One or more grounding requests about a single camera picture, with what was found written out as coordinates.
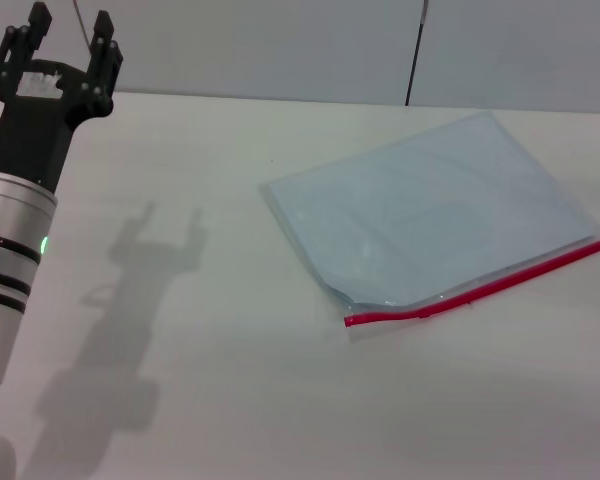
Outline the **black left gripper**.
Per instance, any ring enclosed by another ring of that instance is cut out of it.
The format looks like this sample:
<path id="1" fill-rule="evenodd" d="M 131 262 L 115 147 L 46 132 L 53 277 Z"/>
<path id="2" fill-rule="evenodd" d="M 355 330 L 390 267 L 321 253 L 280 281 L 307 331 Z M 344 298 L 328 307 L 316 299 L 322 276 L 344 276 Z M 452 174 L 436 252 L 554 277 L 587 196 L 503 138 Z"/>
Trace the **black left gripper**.
<path id="1" fill-rule="evenodd" d="M 39 49 L 51 25 L 45 2 L 36 1 L 28 24 L 8 26 L 0 44 L 0 64 L 25 64 Z M 89 46 L 87 72 L 60 62 L 33 60 L 27 73 L 58 74 L 59 98 L 0 92 L 0 173 L 54 193 L 76 129 L 113 111 L 112 99 L 124 57 L 113 39 L 109 13 L 99 10 Z"/>

